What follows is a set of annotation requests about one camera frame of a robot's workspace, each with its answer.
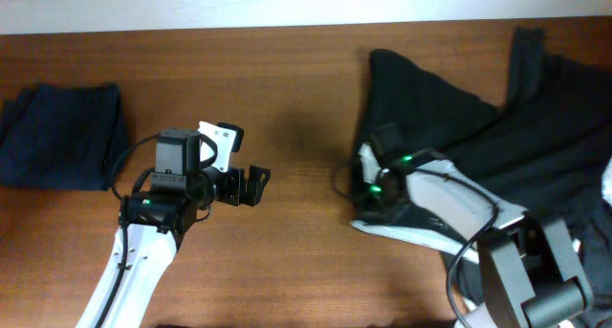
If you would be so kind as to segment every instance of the white wall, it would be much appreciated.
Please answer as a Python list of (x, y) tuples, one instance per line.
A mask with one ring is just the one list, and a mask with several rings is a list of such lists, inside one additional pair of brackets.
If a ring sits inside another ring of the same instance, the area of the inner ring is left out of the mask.
[(612, 13), (612, 0), (0, 0), (0, 33), (327, 25)]

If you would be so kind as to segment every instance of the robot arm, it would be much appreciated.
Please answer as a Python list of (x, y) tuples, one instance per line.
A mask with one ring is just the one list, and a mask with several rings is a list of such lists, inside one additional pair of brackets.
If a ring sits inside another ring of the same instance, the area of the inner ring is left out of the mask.
[[(120, 225), (106, 269), (77, 327), (138, 327), (153, 291), (172, 263), (198, 209), (213, 201), (255, 206), (270, 170), (230, 166), (244, 132), (200, 122), (200, 128), (167, 129), (158, 138), (155, 168), (147, 169), (121, 199)], [(141, 191), (147, 177), (151, 188)]]
[[(400, 139), (394, 126), (384, 126), (371, 136), (371, 151), (360, 151), (364, 179), (375, 189), (370, 201), (382, 215), (414, 204), (466, 240), (475, 236), (485, 303), (465, 317), (468, 324), (551, 327), (592, 305), (591, 288), (562, 218), (546, 212), (526, 215), (526, 208), (490, 193), (433, 149), (405, 155)], [(492, 220), (494, 208), (492, 227), (475, 235)]]

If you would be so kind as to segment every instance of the wooden table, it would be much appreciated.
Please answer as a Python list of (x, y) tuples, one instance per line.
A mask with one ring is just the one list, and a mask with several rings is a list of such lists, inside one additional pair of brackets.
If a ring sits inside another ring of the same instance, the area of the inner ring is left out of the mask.
[[(188, 232), (144, 327), (448, 319), (438, 253), (353, 230), (353, 209), (329, 173), (349, 158), (370, 50), (406, 55), (499, 104), (515, 26), (544, 27), (552, 52), (612, 69), (610, 18), (0, 36), (0, 97), (39, 82), (116, 82), (132, 141), (227, 121), (246, 131), (233, 163), (273, 171), (259, 207), (216, 204)], [(120, 191), (153, 163), (154, 145), (139, 149)], [(0, 188), (2, 326), (77, 323), (107, 262), (118, 207), (110, 192)]]

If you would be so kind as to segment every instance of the dark fabric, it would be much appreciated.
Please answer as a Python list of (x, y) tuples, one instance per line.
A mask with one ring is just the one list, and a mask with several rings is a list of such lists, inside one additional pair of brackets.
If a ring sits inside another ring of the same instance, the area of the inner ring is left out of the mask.
[(127, 149), (119, 89), (40, 85), (7, 102), (0, 120), (0, 183), (106, 190)]
[[(372, 52), (356, 151), (374, 128), (395, 122), (406, 152), (437, 148), (505, 200), (563, 215), (582, 242), (580, 260), (597, 296), (596, 308), (576, 323), (596, 327), (612, 317), (612, 216), (601, 197), (612, 155), (612, 76), (547, 55), (543, 39), (540, 30), (516, 31), (499, 111), (400, 55)], [(361, 178), (354, 176), (352, 190), (362, 190)], [(457, 280), (465, 296), (482, 301), (477, 267), (463, 265)]]

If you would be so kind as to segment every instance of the navy fabric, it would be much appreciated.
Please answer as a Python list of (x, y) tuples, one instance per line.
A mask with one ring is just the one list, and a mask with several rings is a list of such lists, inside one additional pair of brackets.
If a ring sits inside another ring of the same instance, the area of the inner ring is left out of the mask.
[(106, 190), (127, 149), (116, 85), (59, 89), (40, 85), (5, 104), (0, 120), (0, 184)]

